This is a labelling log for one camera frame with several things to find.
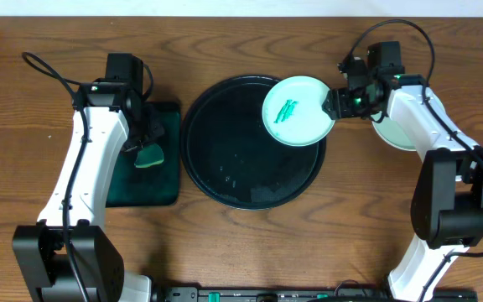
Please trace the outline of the mint green plate with stain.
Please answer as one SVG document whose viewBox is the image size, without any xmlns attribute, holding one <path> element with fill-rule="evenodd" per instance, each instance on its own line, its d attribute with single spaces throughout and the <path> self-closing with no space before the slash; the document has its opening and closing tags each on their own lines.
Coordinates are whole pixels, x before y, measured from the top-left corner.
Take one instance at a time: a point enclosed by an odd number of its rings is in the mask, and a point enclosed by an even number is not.
<svg viewBox="0 0 483 302">
<path fill-rule="evenodd" d="M 448 135 L 426 106 L 420 92 L 394 91 L 380 123 L 373 122 L 377 134 L 394 148 L 416 151 L 423 159 L 429 150 L 449 148 Z"/>
</svg>

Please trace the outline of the green yellow sponge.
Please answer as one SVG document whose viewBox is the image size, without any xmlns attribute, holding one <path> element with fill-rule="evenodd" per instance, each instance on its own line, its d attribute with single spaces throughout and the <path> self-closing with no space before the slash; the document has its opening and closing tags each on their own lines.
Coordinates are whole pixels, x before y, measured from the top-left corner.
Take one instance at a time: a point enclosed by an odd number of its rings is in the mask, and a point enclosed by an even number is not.
<svg viewBox="0 0 483 302">
<path fill-rule="evenodd" d="M 154 165 L 159 165 L 164 161 L 164 151 L 155 144 L 143 147 L 137 153 L 134 166 L 138 169 L 146 169 Z"/>
</svg>

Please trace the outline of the round black tray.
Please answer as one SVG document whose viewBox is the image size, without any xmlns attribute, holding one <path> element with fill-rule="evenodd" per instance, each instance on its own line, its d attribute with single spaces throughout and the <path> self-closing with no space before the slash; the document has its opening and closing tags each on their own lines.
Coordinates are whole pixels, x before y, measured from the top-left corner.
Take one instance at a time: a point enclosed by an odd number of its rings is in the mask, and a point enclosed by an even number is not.
<svg viewBox="0 0 483 302">
<path fill-rule="evenodd" d="M 318 175 L 326 143 L 291 147 L 262 121 L 262 104 L 277 77 L 239 75 L 214 84 L 183 121 L 181 158 L 195 185 L 220 203 L 244 210 L 284 205 Z"/>
</svg>

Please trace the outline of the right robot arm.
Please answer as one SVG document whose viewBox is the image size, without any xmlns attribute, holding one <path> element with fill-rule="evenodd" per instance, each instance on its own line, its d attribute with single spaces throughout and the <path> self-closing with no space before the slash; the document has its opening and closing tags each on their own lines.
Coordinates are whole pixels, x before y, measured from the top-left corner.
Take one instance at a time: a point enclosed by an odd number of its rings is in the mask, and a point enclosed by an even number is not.
<svg viewBox="0 0 483 302">
<path fill-rule="evenodd" d="M 437 104 L 422 80 L 330 91 L 322 109 L 332 119 L 380 112 L 413 143 L 422 168 L 410 207 L 414 236 L 387 276 L 390 295 L 428 301 L 458 257 L 483 258 L 483 147 Z"/>
</svg>

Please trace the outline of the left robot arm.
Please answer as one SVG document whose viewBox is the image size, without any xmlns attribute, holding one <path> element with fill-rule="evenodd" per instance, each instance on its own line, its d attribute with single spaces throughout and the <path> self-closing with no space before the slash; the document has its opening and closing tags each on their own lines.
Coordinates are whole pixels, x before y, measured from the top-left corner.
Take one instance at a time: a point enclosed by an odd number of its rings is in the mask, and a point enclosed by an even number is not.
<svg viewBox="0 0 483 302">
<path fill-rule="evenodd" d="M 130 132 L 144 122 L 148 97 L 78 94 L 54 191 L 36 223 L 18 226 L 13 234 L 13 252 L 32 300 L 152 300 L 152 279 L 126 271 L 104 231 L 117 158 Z"/>
</svg>

